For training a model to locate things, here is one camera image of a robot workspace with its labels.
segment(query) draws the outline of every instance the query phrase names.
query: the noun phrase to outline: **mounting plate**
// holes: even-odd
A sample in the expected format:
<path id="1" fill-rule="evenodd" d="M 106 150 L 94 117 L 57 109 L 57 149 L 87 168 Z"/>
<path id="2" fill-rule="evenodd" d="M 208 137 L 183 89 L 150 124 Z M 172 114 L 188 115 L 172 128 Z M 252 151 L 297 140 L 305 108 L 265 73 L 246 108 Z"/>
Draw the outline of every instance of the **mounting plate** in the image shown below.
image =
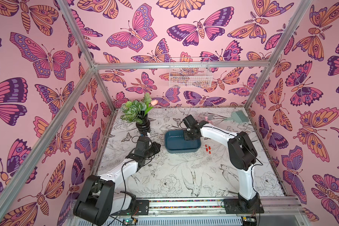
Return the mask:
<path id="1" fill-rule="evenodd" d="M 226 210 L 226 214 L 242 214 L 244 212 L 242 212 L 241 210 L 239 210 L 239 205 L 238 205 L 238 201 L 239 199 L 224 199 L 223 200 L 223 205 L 225 206 L 225 210 Z M 258 200 L 255 202 L 255 204 L 253 205 L 253 209 L 250 209 L 248 212 L 248 214 L 252 214 L 253 211 L 255 210 L 255 213 L 259 213 L 259 202 L 260 202 L 260 213 L 264 213 L 261 201 Z"/>

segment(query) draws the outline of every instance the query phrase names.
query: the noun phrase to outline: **potted plant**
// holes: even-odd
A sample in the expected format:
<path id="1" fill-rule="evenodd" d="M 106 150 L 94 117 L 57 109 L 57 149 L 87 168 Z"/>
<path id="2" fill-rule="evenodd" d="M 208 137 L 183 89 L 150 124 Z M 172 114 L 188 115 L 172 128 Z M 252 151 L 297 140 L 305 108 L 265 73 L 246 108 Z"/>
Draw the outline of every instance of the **potted plant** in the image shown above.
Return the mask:
<path id="1" fill-rule="evenodd" d="M 128 123 L 136 122 L 136 127 L 140 133 L 149 133 L 151 128 L 150 121 L 148 120 L 148 112 L 153 108 L 153 106 L 150 105 L 156 105 L 157 103 L 157 100 L 152 101 L 149 93 L 145 93 L 142 101 L 127 101 L 122 104 L 121 110 L 124 115 L 121 116 L 121 119 Z"/>

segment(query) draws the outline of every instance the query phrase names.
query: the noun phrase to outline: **black cable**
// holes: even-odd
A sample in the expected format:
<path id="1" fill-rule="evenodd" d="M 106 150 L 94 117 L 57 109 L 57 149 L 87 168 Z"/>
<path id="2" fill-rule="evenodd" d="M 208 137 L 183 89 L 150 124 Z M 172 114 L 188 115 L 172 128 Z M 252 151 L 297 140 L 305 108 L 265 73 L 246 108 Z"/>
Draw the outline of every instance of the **black cable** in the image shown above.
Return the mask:
<path id="1" fill-rule="evenodd" d="M 122 204 L 121 210 L 118 211 L 118 214 L 116 215 L 116 217 L 115 217 L 115 218 L 112 220 L 112 222 L 110 222 L 107 226 L 111 225 L 111 224 L 117 219 L 117 217 L 119 216 L 120 212 L 122 211 L 123 206 L 124 206 L 124 203 L 125 203 L 125 198 L 126 198 L 126 196 L 127 196 L 127 188 L 126 188 L 126 185 L 125 185 L 125 180 L 124 180 L 124 175 L 123 175 L 123 166 L 127 165 L 128 162 L 124 163 L 124 164 L 122 165 L 122 169 L 121 169 L 121 171 L 122 171 L 123 183 L 124 183 L 124 200 L 123 200 L 123 204 Z"/>
<path id="2" fill-rule="evenodd" d="M 226 134 L 228 134 L 228 135 L 231 135 L 231 136 L 233 136 L 233 137 L 236 137 L 236 136 L 234 136 L 234 135 L 232 135 L 232 134 L 230 134 L 230 133 L 227 133 L 227 132 L 223 131 L 222 129 L 219 129 L 219 128 L 216 128 L 216 127 L 205 126 L 205 125 L 203 125 L 202 127 L 208 127 L 208 128 L 212 128 L 212 129 L 217 129 L 217 130 L 220 130 L 221 132 L 224 132 L 224 133 L 226 133 Z"/>

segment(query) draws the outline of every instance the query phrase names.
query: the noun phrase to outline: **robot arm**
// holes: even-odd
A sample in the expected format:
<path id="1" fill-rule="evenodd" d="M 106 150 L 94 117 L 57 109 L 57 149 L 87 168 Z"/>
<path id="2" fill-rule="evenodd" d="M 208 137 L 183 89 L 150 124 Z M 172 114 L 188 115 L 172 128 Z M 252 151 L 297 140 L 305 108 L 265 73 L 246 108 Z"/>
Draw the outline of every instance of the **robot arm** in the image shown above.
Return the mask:
<path id="1" fill-rule="evenodd" d="M 90 175 L 74 206 L 74 215 L 102 225 L 110 214 L 118 211 L 121 211 L 121 215 L 134 212 L 136 196 L 124 191 L 115 193 L 114 190 L 140 170 L 146 160 L 159 153 L 160 147 L 160 144 L 151 142 L 149 137 L 140 136 L 136 147 L 114 169 L 100 176 Z"/>
<path id="2" fill-rule="evenodd" d="M 230 161 L 237 168 L 239 175 L 239 207 L 241 211 L 247 212 L 257 201 L 251 176 L 257 152 L 247 133 L 224 131 L 206 121 L 197 122 L 192 115 L 188 115 L 182 121 L 187 127 L 184 131 L 185 140 L 194 140 L 202 136 L 228 147 Z"/>

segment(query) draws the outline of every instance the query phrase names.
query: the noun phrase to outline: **bird drawing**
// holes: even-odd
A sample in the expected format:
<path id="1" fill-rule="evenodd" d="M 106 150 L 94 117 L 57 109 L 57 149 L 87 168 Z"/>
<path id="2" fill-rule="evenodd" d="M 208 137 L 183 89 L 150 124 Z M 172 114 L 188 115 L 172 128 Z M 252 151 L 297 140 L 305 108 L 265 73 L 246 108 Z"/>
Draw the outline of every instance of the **bird drawing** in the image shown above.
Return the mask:
<path id="1" fill-rule="evenodd" d="M 201 192 L 201 188 L 202 188 L 202 177 L 201 177 L 201 183 L 199 184 L 199 186 L 196 183 L 196 173 L 193 171 L 191 171 L 191 175 L 192 175 L 192 183 L 188 182 L 185 177 L 183 176 L 183 173 L 181 171 L 182 174 L 182 178 L 183 178 L 183 183 L 185 183 L 185 186 L 188 190 L 192 190 L 191 192 L 191 196 L 194 197 L 198 197 L 199 193 Z"/>
<path id="2" fill-rule="evenodd" d="M 239 176 L 233 173 L 233 171 L 237 171 L 237 170 L 235 168 L 232 168 L 232 167 L 224 165 L 224 164 L 221 164 L 219 169 L 222 170 L 222 176 L 231 185 L 231 187 L 233 187 L 235 191 L 238 191 L 239 190 L 238 186 L 236 186 L 236 188 L 235 188 L 234 185 L 233 185 L 234 184 L 233 178 L 235 178 L 237 181 L 239 181 Z"/>

